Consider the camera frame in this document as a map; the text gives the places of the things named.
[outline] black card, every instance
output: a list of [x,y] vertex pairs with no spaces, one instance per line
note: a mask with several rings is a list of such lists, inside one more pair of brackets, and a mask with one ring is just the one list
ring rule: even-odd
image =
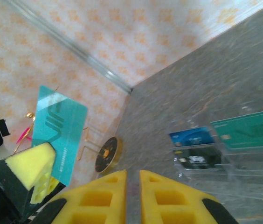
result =
[[174,155],[185,169],[217,169],[221,164],[221,152],[214,144],[179,147]]

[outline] acrylic card holder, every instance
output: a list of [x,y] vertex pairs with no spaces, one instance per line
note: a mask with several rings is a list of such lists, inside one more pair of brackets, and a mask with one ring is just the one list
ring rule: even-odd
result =
[[211,111],[210,118],[224,168],[240,186],[238,195],[263,199],[263,98]]
[[170,123],[168,132],[175,146],[171,151],[175,155],[174,163],[180,172],[221,169],[221,153],[214,144],[210,129],[202,126],[202,121],[207,120],[207,117],[208,113],[202,113]]
[[[249,150],[228,150],[216,135],[211,122],[238,117],[263,111],[263,99],[234,105],[219,111],[205,111],[199,115],[174,120],[170,123],[171,132],[206,126],[215,140],[215,147],[221,152],[221,164],[217,169],[188,169],[184,167],[178,156],[174,166],[179,172],[178,180],[194,188],[210,194],[255,198],[263,200],[263,147]],[[175,147],[171,150],[182,150]]]

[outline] black rubber pad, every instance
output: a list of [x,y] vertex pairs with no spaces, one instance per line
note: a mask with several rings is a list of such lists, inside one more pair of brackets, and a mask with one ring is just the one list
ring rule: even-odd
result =
[[202,201],[218,224],[238,224],[222,204],[208,198],[204,198]]
[[10,135],[4,119],[0,120],[0,131],[3,137]]
[[16,208],[20,219],[26,220],[35,205],[30,205],[34,187],[27,190],[12,172],[5,160],[0,160],[0,189],[10,203]]
[[65,198],[60,198],[48,203],[30,224],[51,224],[66,202]]

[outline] card chip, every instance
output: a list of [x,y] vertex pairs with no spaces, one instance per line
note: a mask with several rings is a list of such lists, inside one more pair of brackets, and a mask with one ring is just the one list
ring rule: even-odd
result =
[[231,136],[229,134],[221,135],[221,139],[228,140],[231,139]]

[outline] yellow sponge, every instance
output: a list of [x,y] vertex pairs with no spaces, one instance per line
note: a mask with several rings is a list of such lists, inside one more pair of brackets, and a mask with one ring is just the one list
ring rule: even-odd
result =
[[53,197],[67,202],[52,224],[125,224],[126,181],[118,171]]
[[217,224],[203,199],[217,199],[182,183],[140,171],[142,224]]
[[52,191],[57,187],[58,184],[59,184],[59,181],[51,176],[51,178],[49,180],[49,184],[48,184],[47,195],[52,193]]
[[34,187],[31,204],[41,202],[53,190],[49,186],[54,160],[55,151],[49,143],[22,151],[5,160],[27,190]]

